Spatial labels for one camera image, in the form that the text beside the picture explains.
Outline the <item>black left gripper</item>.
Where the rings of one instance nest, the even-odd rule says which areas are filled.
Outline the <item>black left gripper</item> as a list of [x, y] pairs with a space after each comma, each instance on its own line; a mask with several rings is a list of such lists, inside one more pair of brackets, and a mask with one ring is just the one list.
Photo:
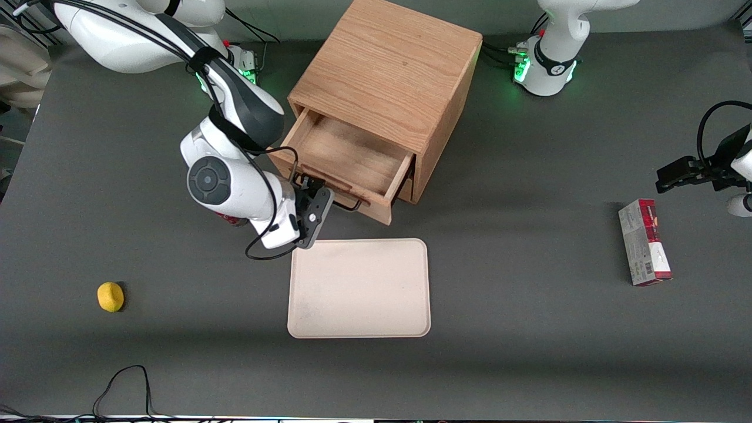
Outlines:
[[693, 156], [682, 156], [656, 171], [656, 192], [663, 194], [671, 189], [700, 185], [711, 182], [715, 191], [738, 187], [750, 191], [750, 176], [744, 176], [731, 164], [750, 153], [750, 125], [726, 136], [713, 155], [706, 155], [703, 143], [699, 144], [699, 160]]

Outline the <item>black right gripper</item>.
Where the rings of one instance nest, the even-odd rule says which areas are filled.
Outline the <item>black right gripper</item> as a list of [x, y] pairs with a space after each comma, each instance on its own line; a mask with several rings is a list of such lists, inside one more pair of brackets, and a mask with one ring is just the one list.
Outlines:
[[310, 176], [300, 176], [300, 187], [296, 189], [296, 214], [301, 235], [295, 245], [299, 249], [310, 249], [327, 219], [335, 195], [323, 179], [314, 179], [314, 187], [311, 187]]

